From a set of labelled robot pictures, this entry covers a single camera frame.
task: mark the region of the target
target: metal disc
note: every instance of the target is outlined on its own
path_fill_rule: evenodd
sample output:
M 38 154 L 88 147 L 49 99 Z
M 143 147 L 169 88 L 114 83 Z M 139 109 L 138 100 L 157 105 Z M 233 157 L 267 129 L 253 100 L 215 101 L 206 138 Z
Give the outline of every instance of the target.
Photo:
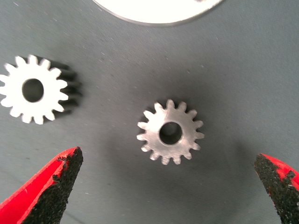
M 113 15 L 131 22 L 172 24 L 194 18 L 223 0 L 94 0 Z

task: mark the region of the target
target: gear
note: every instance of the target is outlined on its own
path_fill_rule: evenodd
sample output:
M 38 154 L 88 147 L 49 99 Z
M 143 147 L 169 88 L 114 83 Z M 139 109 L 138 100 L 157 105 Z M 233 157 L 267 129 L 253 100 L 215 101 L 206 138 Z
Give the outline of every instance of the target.
M 137 135 L 137 139 L 147 141 L 142 146 L 142 151 L 148 152 L 152 150 L 150 158 L 152 160 L 162 157 L 162 163 L 167 165 L 170 158 L 175 164 L 181 163 L 181 156 L 191 159 L 190 149 L 200 150 L 200 146 L 195 142 L 196 139 L 203 139 L 203 133 L 196 130 L 203 126 L 203 122 L 193 121 L 197 112 L 191 110 L 186 113 L 186 103 L 181 102 L 178 108 L 175 108 L 174 102 L 169 99 L 164 109 L 159 103 L 155 103 L 156 113 L 145 111 L 144 115 L 149 120 L 147 123 L 139 122 L 138 126 L 145 130 L 145 133 Z M 179 139 L 172 144 L 165 143 L 161 139 L 161 130 L 168 123 L 176 123 L 179 125 L 181 133 Z
M 68 83 L 57 80 L 62 70 L 51 68 L 51 62 L 46 59 L 42 59 L 39 63 L 37 57 L 33 55 L 29 55 L 27 63 L 19 56 L 15 60 L 16 67 L 5 64 L 9 75 L 0 75 L 0 81 L 5 83 L 5 86 L 0 87 L 0 94 L 6 95 L 1 104 L 4 107 L 12 107 L 10 115 L 13 117 L 17 118 L 23 114 L 22 121 L 25 123 L 30 123 L 34 118 L 37 124 L 42 125 L 43 116 L 54 120 L 52 110 L 64 111 L 58 103 L 59 100 L 69 99 L 68 95 L 60 91 L 67 87 Z M 38 80 L 43 85 L 43 96 L 36 102 L 29 102 L 23 94 L 25 83 L 32 79 Z

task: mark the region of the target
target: gray surface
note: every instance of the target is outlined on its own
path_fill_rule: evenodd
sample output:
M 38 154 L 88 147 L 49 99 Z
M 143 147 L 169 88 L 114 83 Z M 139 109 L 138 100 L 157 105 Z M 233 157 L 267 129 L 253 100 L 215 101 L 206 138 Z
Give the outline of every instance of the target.
M 0 64 L 28 54 L 66 63 L 84 97 L 43 126 L 0 108 L 0 200 L 78 145 L 84 164 L 62 224 L 280 223 L 253 163 L 264 152 L 299 169 L 298 10 L 297 0 L 226 0 L 154 28 L 91 0 L 2 0 Z M 205 122 L 202 150 L 180 166 L 151 161 L 135 137 L 142 111 L 167 98 Z

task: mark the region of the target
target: gear center hole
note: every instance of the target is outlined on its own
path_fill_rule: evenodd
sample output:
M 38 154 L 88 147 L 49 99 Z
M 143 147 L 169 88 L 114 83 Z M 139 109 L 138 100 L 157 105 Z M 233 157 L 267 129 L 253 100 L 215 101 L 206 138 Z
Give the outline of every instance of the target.
M 182 137 L 182 128 L 175 122 L 169 122 L 160 129 L 160 139 L 167 145 L 174 145 Z
M 43 84 L 38 79 L 29 79 L 24 83 L 22 92 L 27 101 L 37 102 L 43 97 Z

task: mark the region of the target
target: red object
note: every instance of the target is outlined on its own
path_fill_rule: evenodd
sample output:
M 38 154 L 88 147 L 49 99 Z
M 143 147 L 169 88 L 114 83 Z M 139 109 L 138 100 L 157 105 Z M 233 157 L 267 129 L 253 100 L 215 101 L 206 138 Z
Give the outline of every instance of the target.
M 73 156 L 77 149 L 71 148 L 55 156 L 37 174 L 8 199 L 0 204 L 1 224 L 21 224 L 37 203 L 40 195 L 56 182 L 53 175 L 60 177 L 62 171 L 67 170 L 68 163 L 64 162 L 67 156 Z
M 292 171 L 295 174 L 295 176 L 292 178 L 292 185 L 299 191 L 299 173 L 295 169 L 293 169 L 288 164 L 272 156 L 265 155 L 265 154 L 262 155 L 265 156 L 268 160 L 270 160 L 274 165 L 278 167 L 276 172 L 278 173 L 281 181 L 287 177 L 290 171 Z

